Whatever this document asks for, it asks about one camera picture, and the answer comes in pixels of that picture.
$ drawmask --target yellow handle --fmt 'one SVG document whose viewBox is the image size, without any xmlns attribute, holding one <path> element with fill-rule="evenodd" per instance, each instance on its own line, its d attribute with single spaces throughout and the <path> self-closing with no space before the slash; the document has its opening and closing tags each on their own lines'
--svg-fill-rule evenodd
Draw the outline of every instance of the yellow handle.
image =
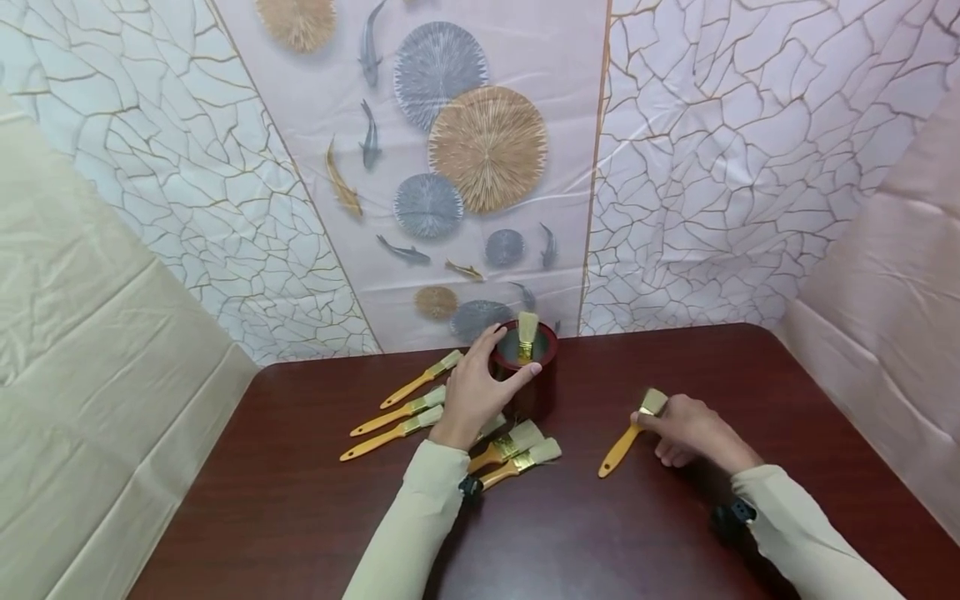
<svg viewBox="0 0 960 600">
<path fill-rule="evenodd" d="M 514 465 L 513 461 L 511 461 L 494 472 L 487 473 L 480 478 L 480 481 L 483 483 L 483 489 L 485 492 L 504 479 L 508 477 L 516 477 L 517 475 L 520 475 L 520 469 L 516 468 L 516 465 Z"/>
<path fill-rule="evenodd" d="M 470 461 L 469 466 L 467 466 L 467 473 L 473 474 L 485 467 L 486 465 L 502 465 L 503 457 L 500 456 L 500 453 L 497 451 L 496 446 L 490 444 L 487 446 L 487 449 L 483 451 L 483 454 L 477 456 Z"/>
<path fill-rule="evenodd" d="M 350 436 L 351 436 L 352 438 L 355 438 L 355 437 L 357 437 L 357 436 L 362 436 L 362 435 L 364 435 L 365 433 L 370 433 L 370 432 L 373 431 L 374 429 L 379 429 L 380 427 L 382 427 L 382 426 L 384 426 L 384 425 L 389 425 L 390 423 L 394 422 L 395 420 L 400 420 L 400 419 L 404 419 L 404 418 L 406 418 L 406 417 L 413 417 L 413 416 L 414 416 L 413 407 L 410 406 L 410 403 L 408 402 L 408 403 L 404 404 L 403 406 L 399 407 L 398 409 L 396 409 L 396 410 L 395 410 L 394 412 L 392 412 L 392 413 L 387 413 L 386 415 L 381 415 L 380 417 L 377 417 L 376 419 L 368 420 L 368 421 L 365 422 L 364 424 L 360 425 L 359 427 L 357 427 L 356 429 L 354 429 L 353 431 L 351 431 L 351 432 L 350 432 Z"/>
<path fill-rule="evenodd" d="M 403 424 L 401 423 L 400 425 L 397 425 L 387 433 L 381 433 L 375 438 L 370 438 L 365 442 L 357 444 L 350 450 L 347 450 L 346 452 L 340 455 L 340 462 L 344 463 L 346 461 L 351 461 L 358 456 L 363 456 L 367 452 L 376 450 L 377 448 L 386 444 L 387 442 L 392 442 L 393 440 L 399 440 L 405 435 L 406 434 L 403 431 Z"/>
<path fill-rule="evenodd" d="M 627 432 L 620 436 L 620 439 L 616 441 L 616 444 L 614 444 L 610 452 L 607 453 L 607 458 L 603 459 L 603 465 L 600 466 L 600 471 L 597 473 L 601 479 L 611 474 L 616 466 L 620 464 L 620 461 L 627 455 L 627 450 L 630 449 L 636 436 L 638 436 L 641 431 L 643 430 L 639 425 L 632 424 L 630 425 L 630 429 L 627 429 Z"/>
<path fill-rule="evenodd" d="M 380 408 L 387 408 L 397 404 L 404 398 L 408 397 L 410 394 L 415 392 L 418 387 L 423 385 L 428 381 L 433 381 L 433 375 L 430 374 L 430 371 L 424 372 L 423 375 L 417 377 L 407 385 L 403 386 L 396 392 L 394 392 L 389 398 L 383 401 L 383 404 L 380 404 Z"/>
</svg>

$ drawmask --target red cylindrical container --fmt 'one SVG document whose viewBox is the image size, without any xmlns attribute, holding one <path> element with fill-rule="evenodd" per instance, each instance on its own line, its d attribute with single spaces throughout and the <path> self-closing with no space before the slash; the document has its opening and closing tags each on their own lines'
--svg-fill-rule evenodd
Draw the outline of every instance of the red cylindrical container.
<svg viewBox="0 0 960 600">
<path fill-rule="evenodd" d="M 503 326 L 507 328 L 507 335 L 497 343 L 490 355 L 490 372 L 497 381 L 504 381 L 522 367 L 516 361 L 519 351 L 517 321 L 504 323 Z M 553 329 L 541 323 L 534 338 L 533 362 L 540 363 L 543 371 L 531 383 L 523 386 L 504 408 L 508 419 L 541 420 L 553 410 L 559 345 Z"/>
</svg>

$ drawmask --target paintbrush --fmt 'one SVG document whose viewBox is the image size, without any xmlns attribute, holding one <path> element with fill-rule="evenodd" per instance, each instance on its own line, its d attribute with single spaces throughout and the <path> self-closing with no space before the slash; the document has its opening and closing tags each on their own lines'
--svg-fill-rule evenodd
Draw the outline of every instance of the paintbrush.
<svg viewBox="0 0 960 600">
<path fill-rule="evenodd" d="M 666 404 L 666 400 L 667 397 L 663 392 L 649 388 L 643 396 L 643 402 L 640 404 L 640 412 L 644 415 L 655 417 L 663 410 L 663 405 Z M 630 423 L 630 428 L 620 436 L 620 439 L 616 441 L 616 444 L 613 445 L 610 452 L 607 453 L 607 457 L 603 460 L 600 471 L 597 473 L 601 479 L 611 474 L 617 465 L 620 464 L 620 461 L 627 455 L 627 450 L 633 445 L 636 436 L 638 436 L 641 431 L 643 431 L 642 427 L 634 422 Z"/>
<path fill-rule="evenodd" d="M 480 434 L 477 435 L 477 442 L 480 442 L 491 433 L 499 429 L 500 427 L 507 424 L 507 418 L 503 416 L 503 413 L 497 413 L 496 417 L 488 420 L 484 423 L 483 427 L 480 427 Z"/>
<path fill-rule="evenodd" d="M 487 465 L 503 465 L 522 452 L 543 441 L 543 434 L 531 420 L 514 427 L 490 442 L 482 454 L 470 461 L 468 473 L 475 473 Z"/>
<path fill-rule="evenodd" d="M 521 312 L 517 317 L 517 338 L 519 348 L 516 351 L 516 363 L 526 365 L 534 358 L 534 339 L 537 338 L 537 326 L 540 317 L 534 313 Z"/>
<path fill-rule="evenodd" d="M 389 425 L 395 420 L 401 420 L 405 417 L 413 417 L 414 415 L 418 415 L 428 408 L 433 408 L 438 404 L 443 404 L 445 399 L 446 386 L 442 385 L 430 390 L 416 400 L 410 400 L 393 412 L 387 413 L 386 415 L 381 415 L 373 420 L 368 420 L 364 424 L 351 431 L 350 436 L 352 438 L 362 436 L 366 433 L 370 433 L 374 429 L 379 429 L 384 425 Z"/>
<path fill-rule="evenodd" d="M 520 475 L 523 471 L 529 470 L 536 465 L 542 465 L 552 460 L 560 458 L 560 445 L 553 438 L 547 438 L 532 448 L 518 454 L 503 467 L 487 473 L 480 478 L 484 490 L 489 490 L 507 477 Z"/>
<path fill-rule="evenodd" d="M 418 387 L 420 387 L 424 383 L 427 383 L 428 381 L 433 381 L 434 379 L 437 378 L 437 375 L 441 374 L 444 371 L 448 371 L 456 367 L 457 363 L 460 362 L 460 359 L 463 357 L 464 355 L 460 350 L 453 350 L 447 356 L 445 356 L 443 360 L 441 360 L 439 363 L 437 363 L 433 367 L 430 367 L 429 369 L 424 371 L 423 375 L 421 375 L 420 377 L 417 377 L 407 385 L 403 386 L 402 388 L 394 392 L 390 397 L 384 400 L 382 404 L 380 404 L 380 408 L 387 408 L 388 406 L 393 406 L 394 404 L 397 404 L 398 402 L 400 402 L 401 400 L 403 400 L 404 398 L 412 394 Z"/>
<path fill-rule="evenodd" d="M 340 455 L 340 462 L 343 463 L 345 461 L 357 458 L 358 456 L 363 456 L 367 452 L 376 450 L 387 442 L 405 438 L 415 431 L 420 431 L 424 427 L 429 427 L 440 420 L 440 417 L 443 414 L 443 406 L 434 406 L 433 408 L 428 409 L 425 413 L 420 413 L 412 419 L 408 419 L 397 425 L 387 433 L 381 433 L 375 438 L 370 438 L 369 440 L 354 446 L 350 450 L 347 450 Z"/>
</svg>

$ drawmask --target sleeve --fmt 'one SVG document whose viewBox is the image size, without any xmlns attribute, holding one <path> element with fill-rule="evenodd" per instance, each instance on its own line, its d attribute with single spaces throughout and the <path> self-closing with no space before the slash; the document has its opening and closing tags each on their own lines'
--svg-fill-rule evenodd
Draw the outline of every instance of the sleeve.
<svg viewBox="0 0 960 600">
<path fill-rule="evenodd" d="M 460 512 L 459 486 L 468 463 L 463 450 L 429 440 L 420 444 L 344 600 L 421 600 L 433 561 Z"/>
<path fill-rule="evenodd" d="M 750 468 L 734 475 L 732 482 L 733 491 L 756 509 L 750 529 L 760 554 L 804 600 L 902 600 L 782 468 Z"/>
</svg>

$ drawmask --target beige fabric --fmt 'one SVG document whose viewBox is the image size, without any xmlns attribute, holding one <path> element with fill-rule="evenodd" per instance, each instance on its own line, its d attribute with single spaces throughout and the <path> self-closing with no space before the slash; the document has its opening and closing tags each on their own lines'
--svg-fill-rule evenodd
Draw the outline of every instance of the beige fabric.
<svg viewBox="0 0 960 600">
<path fill-rule="evenodd" d="M 960 541 L 960 88 L 780 326 L 794 355 Z"/>
<path fill-rule="evenodd" d="M 780 467 L 736 474 L 733 492 L 756 508 L 750 530 L 760 554 L 805 600 L 902 600 L 843 539 L 810 494 Z"/>
<path fill-rule="evenodd" d="M 424 441 L 350 579 L 344 600 L 420 600 L 430 568 L 460 510 L 462 450 Z M 830 525 L 816 501 L 780 467 L 734 476 L 733 490 L 757 512 L 751 531 L 804 600 L 901 600 L 902 596 Z"/>
<path fill-rule="evenodd" d="M 0 596 L 122 598 L 252 361 L 0 91 Z"/>
<path fill-rule="evenodd" d="M 463 497 L 458 486 L 470 458 L 463 450 L 424 440 L 403 475 L 403 486 L 380 521 L 344 600 L 420 600 L 440 545 Z"/>
</svg>

